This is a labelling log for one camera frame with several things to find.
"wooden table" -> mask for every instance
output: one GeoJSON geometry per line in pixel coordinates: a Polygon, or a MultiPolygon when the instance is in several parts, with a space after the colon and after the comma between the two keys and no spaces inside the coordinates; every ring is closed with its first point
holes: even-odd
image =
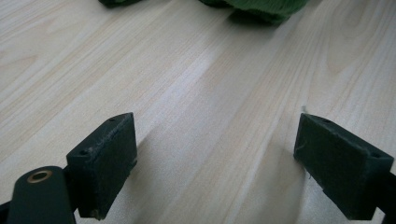
{"type": "Polygon", "coordinates": [[[395,1],[311,0],[279,27],[198,0],[0,17],[0,203],[130,111],[138,164],[101,223],[360,223],[293,159],[302,108],[396,156],[395,1]]]}

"dark green object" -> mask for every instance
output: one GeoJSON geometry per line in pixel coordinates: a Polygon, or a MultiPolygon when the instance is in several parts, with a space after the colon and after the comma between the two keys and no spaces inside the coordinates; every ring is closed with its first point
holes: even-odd
{"type": "Polygon", "coordinates": [[[136,156],[132,113],[108,119],[67,154],[81,217],[106,217],[136,165],[136,156]]]}
{"type": "Polygon", "coordinates": [[[256,16],[258,19],[280,24],[305,6],[308,0],[200,0],[212,7],[232,6],[256,16]]]}
{"type": "Polygon", "coordinates": [[[396,177],[387,153],[327,119],[302,114],[294,158],[348,219],[371,220],[377,206],[394,218],[396,177]]]}
{"type": "Polygon", "coordinates": [[[100,3],[105,5],[105,7],[129,6],[139,1],[140,0],[99,0],[100,3]]]}
{"type": "Polygon", "coordinates": [[[76,223],[62,168],[41,167],[15,183],[7,224],[32,223],[76,223]]]}

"light wood grain surface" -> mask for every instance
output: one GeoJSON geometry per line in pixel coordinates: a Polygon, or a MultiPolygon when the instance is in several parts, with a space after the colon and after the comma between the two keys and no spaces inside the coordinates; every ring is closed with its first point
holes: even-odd
{"type": "Polygon", "coordinates": [[[311,0],[279,27],[198,0],[2,1],[0,203],[134,112],[138,164],[101,223],[371,223],[292,151],[304,107],[395,157],[395,71],[393,0],[311,0]]]}

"screw hole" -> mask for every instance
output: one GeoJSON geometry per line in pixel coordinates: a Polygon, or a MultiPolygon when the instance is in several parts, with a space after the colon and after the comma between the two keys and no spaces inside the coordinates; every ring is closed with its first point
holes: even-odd
{"type": "Polygon", "coordinates": [[[371,156],[374,157],[374,158],[380,158],[380,157],[381,157],[381,155],[379,155],[379,154],[376,153],[376,152],[372,152],[372,153],[371,153],[371,156]]]}
{"type": "Polygon", "coordinates": [[[34,174],[30,175],[27,178],[27,182],[29,182],[31,184],[39,183],[41,181],[44,181],[44,180],[50,178],[51,175],[52,175],[52,171],[49,171],[49,170],[38,171],[38,172],[35,172],[34,174]]]}

